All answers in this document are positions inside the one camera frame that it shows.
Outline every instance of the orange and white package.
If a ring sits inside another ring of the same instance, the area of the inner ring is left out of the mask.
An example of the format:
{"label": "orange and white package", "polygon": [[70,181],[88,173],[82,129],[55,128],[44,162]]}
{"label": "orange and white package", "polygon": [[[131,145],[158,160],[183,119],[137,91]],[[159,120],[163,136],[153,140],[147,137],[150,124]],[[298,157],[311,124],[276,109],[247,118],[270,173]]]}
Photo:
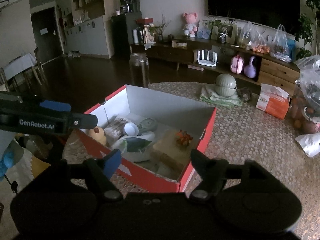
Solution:
{"label": "orange and white package", "polygon": [[256,107],[277,118],[284,119],[289,109],[289,94],[280,87],[261,84]]}

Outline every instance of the blue glove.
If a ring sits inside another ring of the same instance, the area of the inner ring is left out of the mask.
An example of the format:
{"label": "blue glove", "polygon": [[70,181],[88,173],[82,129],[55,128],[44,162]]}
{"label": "blue glove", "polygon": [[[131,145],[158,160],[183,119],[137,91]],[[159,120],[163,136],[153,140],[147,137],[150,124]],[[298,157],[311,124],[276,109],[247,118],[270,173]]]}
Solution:
{"label": "blue glove", "polygon": [[13,165],[13,152],[11,149],[7,149],[0,160],[0,181],[3,180],[3,176],[7,172],[8,168],[13,167]]}

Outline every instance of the refrigerator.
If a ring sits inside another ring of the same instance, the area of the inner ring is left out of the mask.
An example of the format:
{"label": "refrigerator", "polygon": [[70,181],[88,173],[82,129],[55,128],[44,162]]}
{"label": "refrigerator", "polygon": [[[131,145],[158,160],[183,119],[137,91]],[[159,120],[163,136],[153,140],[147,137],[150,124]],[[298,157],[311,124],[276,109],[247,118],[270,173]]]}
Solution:
{"label": "refrigerator", "polygon": [[132,30],[138,27],[141,12],[124,13],[111,17],[111,31],[115,57],[130,58],[130,44],[133,44]]}

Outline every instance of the white router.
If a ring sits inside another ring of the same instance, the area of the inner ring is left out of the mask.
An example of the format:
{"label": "white router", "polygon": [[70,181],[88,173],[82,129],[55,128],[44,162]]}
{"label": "white router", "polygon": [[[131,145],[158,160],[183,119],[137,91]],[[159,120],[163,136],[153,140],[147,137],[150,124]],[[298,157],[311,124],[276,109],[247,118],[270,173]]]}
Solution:
{"label": "white router", "polygon": [[199,65],[214,67],[217,65],[217,53],[213,50],[208,50],[207,53],[205,53],[204,49],[198,50],[197,60]]}

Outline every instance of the pink suitcase toy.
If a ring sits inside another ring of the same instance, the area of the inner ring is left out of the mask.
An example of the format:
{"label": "pink suitcase toy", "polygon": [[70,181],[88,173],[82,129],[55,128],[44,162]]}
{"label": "pink suitcase toy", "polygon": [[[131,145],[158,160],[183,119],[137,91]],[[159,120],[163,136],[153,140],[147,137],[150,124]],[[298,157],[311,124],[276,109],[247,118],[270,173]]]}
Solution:
{"label": "pink suitcase toy", "polygon": [[239,54],[231,59],[231,71],[240,74],[244,65],[244,59]]}

